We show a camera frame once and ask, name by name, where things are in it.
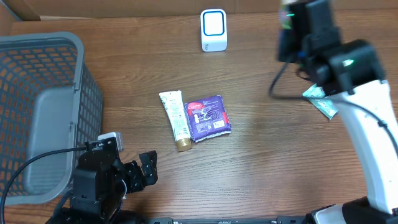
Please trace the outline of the purple sanitary pad pack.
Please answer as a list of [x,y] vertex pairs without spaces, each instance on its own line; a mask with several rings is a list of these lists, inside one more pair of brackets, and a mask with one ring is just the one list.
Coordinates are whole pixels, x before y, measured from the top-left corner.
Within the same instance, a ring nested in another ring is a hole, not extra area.
[[232,132],[231,121],[221,95],[185,103],[185,112],[191,138],[194,142]]

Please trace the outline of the white cosmetic tube gold cap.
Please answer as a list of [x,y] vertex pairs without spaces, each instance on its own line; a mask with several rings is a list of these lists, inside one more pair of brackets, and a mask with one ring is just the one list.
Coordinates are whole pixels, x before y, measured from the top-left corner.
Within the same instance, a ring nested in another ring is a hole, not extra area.
[[190,130],[187,123],[182,92],[166,91],[159,93],[159,97],[169,118],[177,150],[187,151],[192,148]]

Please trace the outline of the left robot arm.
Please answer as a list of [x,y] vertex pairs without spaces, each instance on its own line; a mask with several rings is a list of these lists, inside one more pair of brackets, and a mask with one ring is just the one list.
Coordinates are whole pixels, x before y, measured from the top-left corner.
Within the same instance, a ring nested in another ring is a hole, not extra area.
[[158,180],[157,152],[121,162],[116,137],[86,142],[86,152],[73,171],[73,187],[62,198],[48,223],[148,223],[136,212],[123,210],[127,194],[140,192]]

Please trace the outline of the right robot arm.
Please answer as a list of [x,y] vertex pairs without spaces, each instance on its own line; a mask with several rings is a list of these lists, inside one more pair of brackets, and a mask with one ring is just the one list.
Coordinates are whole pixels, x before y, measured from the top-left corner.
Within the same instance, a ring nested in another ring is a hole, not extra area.
[[282,1],[278,59],[324,91],[356,151],[367,195],[306,214],[304,223],[397,222],[397,120],[390,86],[367,41],[343,42],[328,1]]

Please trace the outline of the green drink carton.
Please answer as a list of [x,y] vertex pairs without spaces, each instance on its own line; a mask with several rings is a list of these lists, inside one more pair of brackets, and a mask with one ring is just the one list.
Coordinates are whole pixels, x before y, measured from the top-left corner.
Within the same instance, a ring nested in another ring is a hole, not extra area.
[[279,23],[282,29],[291,30],[292,17],[294,16],[289,9],[289,5],[282,3],[279,7]]

